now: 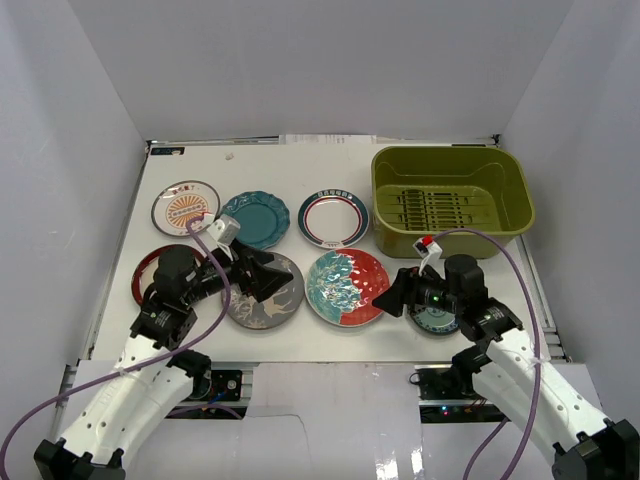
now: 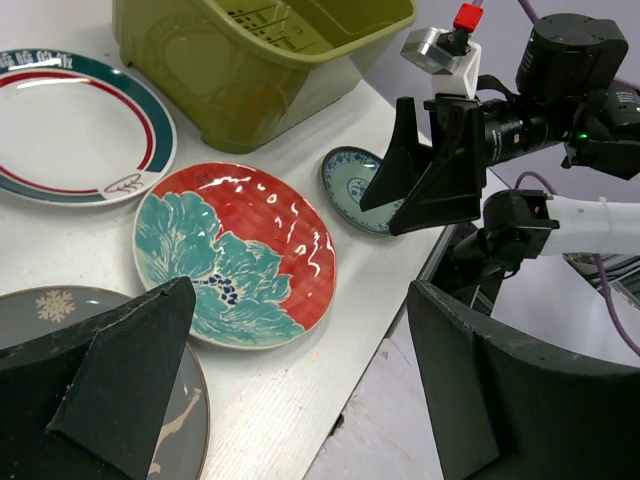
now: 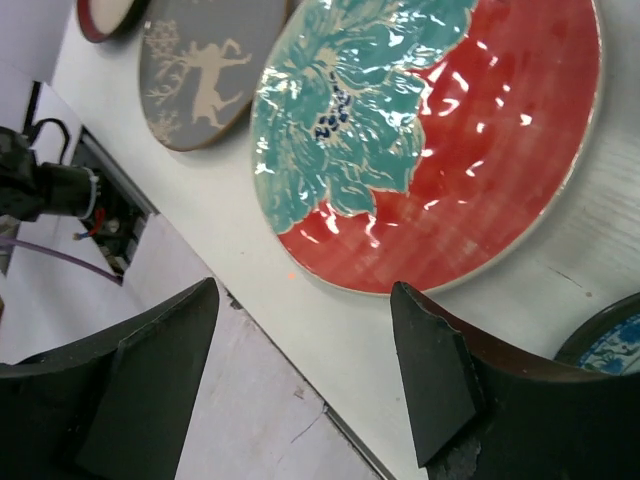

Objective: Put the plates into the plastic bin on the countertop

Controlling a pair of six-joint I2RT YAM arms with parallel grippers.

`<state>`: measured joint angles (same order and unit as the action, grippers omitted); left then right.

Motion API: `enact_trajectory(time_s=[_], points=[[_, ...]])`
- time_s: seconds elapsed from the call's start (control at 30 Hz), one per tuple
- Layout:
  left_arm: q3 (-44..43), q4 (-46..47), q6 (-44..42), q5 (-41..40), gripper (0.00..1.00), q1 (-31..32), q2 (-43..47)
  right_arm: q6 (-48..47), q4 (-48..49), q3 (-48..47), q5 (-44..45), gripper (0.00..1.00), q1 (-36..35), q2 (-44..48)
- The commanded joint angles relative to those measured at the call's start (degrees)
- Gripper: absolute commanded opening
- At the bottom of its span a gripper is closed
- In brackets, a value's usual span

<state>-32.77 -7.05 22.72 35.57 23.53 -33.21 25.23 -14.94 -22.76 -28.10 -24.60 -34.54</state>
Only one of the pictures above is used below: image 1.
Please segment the small teal patterned plate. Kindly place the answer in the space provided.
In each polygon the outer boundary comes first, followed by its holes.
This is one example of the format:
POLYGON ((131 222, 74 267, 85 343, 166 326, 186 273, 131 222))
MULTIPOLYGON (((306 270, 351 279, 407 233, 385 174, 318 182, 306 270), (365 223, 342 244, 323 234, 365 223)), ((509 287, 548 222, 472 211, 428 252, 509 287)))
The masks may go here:
POLYGON ((453 314, 436 308, 409 310, 408 318, 416 327, 433 335, 450 335, 459 330, 458 321, 453 314))

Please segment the grey deer plate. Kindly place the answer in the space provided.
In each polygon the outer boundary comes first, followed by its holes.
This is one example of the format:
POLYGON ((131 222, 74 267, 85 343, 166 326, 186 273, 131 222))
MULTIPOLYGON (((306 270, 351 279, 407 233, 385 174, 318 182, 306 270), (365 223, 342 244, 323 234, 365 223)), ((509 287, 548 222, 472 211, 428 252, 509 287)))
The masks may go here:
POLYGON ((240 326, 251 330, 267 330, 288 321, 298 310, 304 297, 304 279, 298 266, 288 257, 273 253, 268 267, 288 272, 293 279, 263 302, 241 293, 238 285, 231 286, 231 300, 227 314, 240 326))

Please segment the teal scalloped plate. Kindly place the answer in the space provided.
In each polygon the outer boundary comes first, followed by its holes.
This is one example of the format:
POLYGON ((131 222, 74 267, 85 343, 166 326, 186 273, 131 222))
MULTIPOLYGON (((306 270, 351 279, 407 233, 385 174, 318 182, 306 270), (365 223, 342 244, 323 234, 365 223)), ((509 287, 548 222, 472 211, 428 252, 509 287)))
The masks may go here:
POLYGON ((236 239, 258 250, 274 247, 290 226, 286 204, 264 191, 248 191, 232 197, 221 213, 240 224, 236 239))

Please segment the red and teal floral plate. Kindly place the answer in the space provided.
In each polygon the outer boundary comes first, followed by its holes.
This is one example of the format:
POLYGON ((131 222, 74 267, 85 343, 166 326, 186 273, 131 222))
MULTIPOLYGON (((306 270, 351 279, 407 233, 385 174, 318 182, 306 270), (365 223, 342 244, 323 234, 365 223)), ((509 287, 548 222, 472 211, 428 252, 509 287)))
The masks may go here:
POLYGON ((310 267, 305 294, 314 312, 341 328, 364 327, 382 311, 372 302, 390 286, 382 263, 360 249, 343 248, 320 256, 310 267))

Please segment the white plate teal red rim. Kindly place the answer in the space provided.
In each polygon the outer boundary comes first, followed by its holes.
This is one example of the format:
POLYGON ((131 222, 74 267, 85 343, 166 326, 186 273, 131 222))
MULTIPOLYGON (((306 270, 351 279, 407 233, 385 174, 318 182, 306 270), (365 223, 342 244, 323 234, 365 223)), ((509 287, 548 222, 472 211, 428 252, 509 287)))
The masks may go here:
POLYGON ((341 189, 320 190, 301 204, 297 224, 303 237, 323 249, 346 248, 367 233, 369 211, 355 194, 341 189))

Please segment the orange sunburst white plate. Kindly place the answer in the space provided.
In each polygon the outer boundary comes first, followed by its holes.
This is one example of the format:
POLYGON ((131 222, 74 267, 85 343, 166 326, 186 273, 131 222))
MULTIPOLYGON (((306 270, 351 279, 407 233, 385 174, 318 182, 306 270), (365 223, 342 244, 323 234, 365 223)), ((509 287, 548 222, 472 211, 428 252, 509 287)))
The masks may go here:
POLYGON ((208 183, 187 180, 165 188, 154 200, 151 221, 155 228, 170 237, 187 237, 187 223, 205 213, 216 217, 220 197, 208 183))

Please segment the dark red round plate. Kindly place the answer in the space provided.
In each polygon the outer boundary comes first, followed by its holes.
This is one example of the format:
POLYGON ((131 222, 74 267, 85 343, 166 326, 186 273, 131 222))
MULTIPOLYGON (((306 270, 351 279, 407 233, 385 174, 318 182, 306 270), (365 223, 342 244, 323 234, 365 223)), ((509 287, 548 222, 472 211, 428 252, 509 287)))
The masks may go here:
POLYGON ((142 306, 156 293, 170 302, 186 303, 195 285, 196 270, 205 262, 202 253, 183 244, 169 244, 148 253, 136 266, 131 293, 142 306))

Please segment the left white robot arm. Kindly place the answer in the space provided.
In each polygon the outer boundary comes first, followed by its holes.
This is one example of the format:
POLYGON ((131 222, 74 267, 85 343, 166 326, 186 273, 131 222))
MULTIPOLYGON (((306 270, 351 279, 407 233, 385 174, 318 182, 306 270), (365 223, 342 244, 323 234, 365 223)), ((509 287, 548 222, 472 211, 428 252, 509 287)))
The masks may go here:
POLYGON ((195 305, 233 288, 262 302, 292 281, 274 256, 238 241, 203 259, 186 245, 162 249, 123 351, 79 417, 34 461, 45 479, 123 479, 144 441, 187 398, 211 387, 211 360, 181 344, 196 323, 195 305))

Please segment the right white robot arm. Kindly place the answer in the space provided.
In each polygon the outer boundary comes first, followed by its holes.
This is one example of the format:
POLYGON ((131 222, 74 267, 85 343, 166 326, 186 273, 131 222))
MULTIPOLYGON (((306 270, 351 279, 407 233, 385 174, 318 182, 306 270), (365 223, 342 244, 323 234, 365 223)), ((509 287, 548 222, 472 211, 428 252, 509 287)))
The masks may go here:
POLYGON ((442 274, 430 266, 402 268, 372 304, 395 317, 418 306, 452 314, 472 343, 452 359, 453 390, 497 407, 536 446, 554 478, 638 478, 638 431, 609 419, 541 358, 520 319, 490 297, 473 257, 446 259, 442 274))

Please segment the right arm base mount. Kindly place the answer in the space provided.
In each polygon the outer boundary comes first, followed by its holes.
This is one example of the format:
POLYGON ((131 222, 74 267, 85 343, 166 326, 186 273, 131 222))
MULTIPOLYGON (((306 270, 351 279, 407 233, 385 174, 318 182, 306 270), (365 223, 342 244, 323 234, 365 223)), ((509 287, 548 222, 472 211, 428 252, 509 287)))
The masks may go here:
POLYGON ((424 425, 494 423, 505 418, 493 403, 467 388, 449 365, 416 368, 408 382, 418 389, 424 425))

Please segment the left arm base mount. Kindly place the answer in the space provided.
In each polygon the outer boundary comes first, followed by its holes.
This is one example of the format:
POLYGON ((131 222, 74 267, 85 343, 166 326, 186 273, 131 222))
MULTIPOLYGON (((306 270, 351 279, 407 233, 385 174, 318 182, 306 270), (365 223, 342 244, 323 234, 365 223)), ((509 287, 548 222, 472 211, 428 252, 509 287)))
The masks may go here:
POLYGON ((241 370, 211 370, 194 381, 191 394, 168 414, 172 419, 241 420, 241 370))

